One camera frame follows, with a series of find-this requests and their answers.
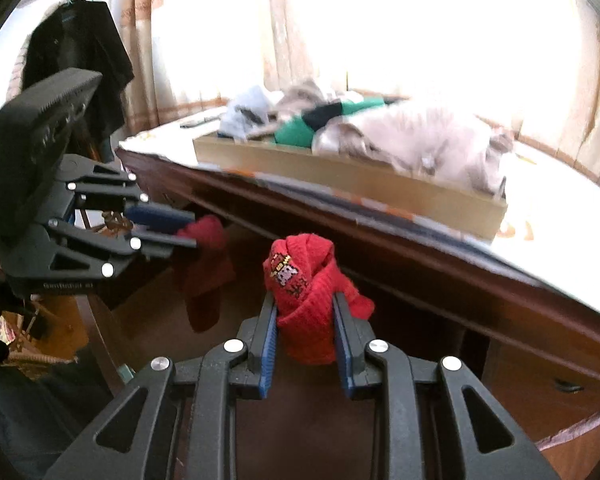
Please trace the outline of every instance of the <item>green fabric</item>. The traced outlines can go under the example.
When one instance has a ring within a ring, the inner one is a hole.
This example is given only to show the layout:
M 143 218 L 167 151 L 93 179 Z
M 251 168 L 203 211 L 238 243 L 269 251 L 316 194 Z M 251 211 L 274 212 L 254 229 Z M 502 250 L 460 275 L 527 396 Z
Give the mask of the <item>green fabric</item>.
M 366 110 L 367 108 L 376 108 L 384 106 L 384 99 L 381 97 L 369 97 L 359 103 L 351 103 L 349 101 L 342 102 L 342 114 L 351 115 L 356 112 Z
M 337 113 L 333 113 L 332 111 L 334 109 L 334 104 L 316 107 L 314 108 L 314 110 L 309 110 L 301 115 L 296 115 L 293 119 L 286 122 L 285 124 L 283 124 L 283 126 L 277 129 L 275 133 L 276 143 L 285 144 L 286 146 L 310 148 L 316 130 L 312 129 L 310 126 L 307 125 L 306 122 L 304 122 L 304 118 L 308 115 L 311 115 L 312 118 L 314 118 L 315 122 L 315 117 L 319 117 L 322 111 L 325 111 L 324 117 L 320 117 L 322 121 L 319 121 L 319 124 L 314 126 L 315 128 L 320 129 L 325 127 L 330 119 L 338 117 L 339 115 L 351 115 L 361 110 L 366 110 L 367 108 L 384 106 L 384 104 L 384 99 L 382 99 L 381 97 L 371 97 L 368 99 L 364 99 L 359 103 L 344 101 L 340 103 Z
M 296 115 L 276 130 L 276 143 L 287 146 L 310 148 L 315 132 L 302 120 L 302 115 Z

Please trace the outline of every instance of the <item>wooden floor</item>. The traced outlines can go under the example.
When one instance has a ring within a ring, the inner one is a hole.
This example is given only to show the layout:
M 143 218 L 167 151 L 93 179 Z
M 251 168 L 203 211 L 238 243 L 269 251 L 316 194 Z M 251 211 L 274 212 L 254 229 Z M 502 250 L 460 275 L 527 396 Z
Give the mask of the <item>wooden floor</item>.
M 166 355 L 179 361 L 202 355 L 235 336 L 241 321 L 259 312 L 264 296 L 262 262 L 268 250 L 266 240 L 232 226 L 230 251 L 237 280 L 223 288 L 221 319 L 205 333 L 190 328 L 170 270 L 142 286 L 114 316 L 149 358 Z M 71 358 L 87 343 L 75 301 L 46 298 L 45 306 L 62 322 L 51 324 L 38 348 Z M 305 466 L 311 463 L 314 480 L 331 479 L 335 471 L 348 480 L 368 478 L 372 407 L 344 398 L 334 367 L 301 367 L 283 353 L 277 357 L 270 399 L 238 407 L 240 477 L 273 478 L 285 471 L 288 480 L 304 480 Z M 562 480 L 585 480 L 600 458 L 600 428 L 543 454 Z

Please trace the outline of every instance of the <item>light blue cloth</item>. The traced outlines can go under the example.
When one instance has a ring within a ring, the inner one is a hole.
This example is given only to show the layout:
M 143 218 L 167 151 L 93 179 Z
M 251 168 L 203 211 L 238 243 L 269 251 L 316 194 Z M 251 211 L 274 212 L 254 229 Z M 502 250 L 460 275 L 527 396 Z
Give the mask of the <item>light blue cloth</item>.
M 266 124 L 269 122 L 267 112 L 272 106 L 273 102 L 270 92 L 262 85 L 252 86 L 229 101 L 229 104 L 226 106 L 227 110 L 220 119 L 218 132 L 227 137 L 245 139 L 247 133 L 260 125 L 250 120 L 250 118 L 241 113 L 237 108 L 241 107 L 250 110 L 255 116 L 260 118 L 262 124 Z

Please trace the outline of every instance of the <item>wooden drawer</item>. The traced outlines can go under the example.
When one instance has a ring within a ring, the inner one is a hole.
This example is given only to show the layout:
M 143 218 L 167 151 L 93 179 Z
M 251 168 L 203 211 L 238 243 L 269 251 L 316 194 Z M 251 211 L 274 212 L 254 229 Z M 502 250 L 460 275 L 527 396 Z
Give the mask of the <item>wooden drawer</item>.
M 266 237 L 311 232 L 328 238 L 337 247 L 341 266 L 417 308 L 503 344 L 520 343 L 543 359 L 600 380 L 600 316 L 528 276 L 518 279 L 491 272 L 453 251 L 378 232 L 235 177 L 120 148 L 116 153 L 138 176 L 141 187 L 144 182 L 159 183 Z
M 482 381 L 533 440 L 600 410 L 599 380 L 497 342 Z
M 600 426 L 542 454 L 562 480 L 585 480 L 600 460 Z
M 167 189 L 157 180 L 142 179 L 139 185 L 152 202 L 169 205 L 175 209 L 182 209 L 189 205 L 188 200 Z

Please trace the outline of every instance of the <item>drawer handle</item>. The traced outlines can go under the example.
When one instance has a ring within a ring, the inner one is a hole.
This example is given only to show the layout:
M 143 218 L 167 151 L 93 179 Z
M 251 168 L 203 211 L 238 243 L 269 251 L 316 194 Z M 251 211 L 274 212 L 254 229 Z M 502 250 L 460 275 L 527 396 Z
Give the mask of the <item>drawer handle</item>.
M 570 383 L 569 381 L 563 381 L 562 379 L 554 379 L 554 386 L 556 390 L 564 394 L 577 394 L 584 390 L 584 386 Z
M 169 195 L 167 195 L 166 193 L 163 193 L 162 196 L 164 197 L 164 199 L 169 203 L 169 205 L 171 207 L 173 207 L 173 205 L 176 203 L 176 201 L 174 199 L 172 199 Z

